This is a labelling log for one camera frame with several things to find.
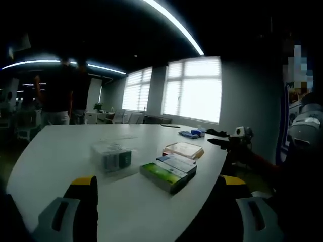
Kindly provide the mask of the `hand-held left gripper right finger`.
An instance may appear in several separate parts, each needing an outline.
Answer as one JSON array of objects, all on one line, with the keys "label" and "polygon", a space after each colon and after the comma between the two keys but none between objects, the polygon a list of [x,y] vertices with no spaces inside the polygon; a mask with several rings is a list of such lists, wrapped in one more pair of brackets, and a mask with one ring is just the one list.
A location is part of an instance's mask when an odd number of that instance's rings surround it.
[{"label": "hand-held left gripper right finger", "polygon": [[238,177],[219,176],[225,237],[230,241],[283,241],[269,197],[251,192]]}]

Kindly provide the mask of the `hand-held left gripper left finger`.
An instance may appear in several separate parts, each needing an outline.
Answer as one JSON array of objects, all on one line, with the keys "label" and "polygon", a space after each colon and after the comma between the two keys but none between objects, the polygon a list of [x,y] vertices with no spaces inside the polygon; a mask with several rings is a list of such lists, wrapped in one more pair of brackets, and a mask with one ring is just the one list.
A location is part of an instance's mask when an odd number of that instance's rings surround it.
[{"label": "hand-held left gripper left finger", "polygon": [[78,178],[40,213],[32,236],[35,241],[97,241],[97,206],[96,176]]}]

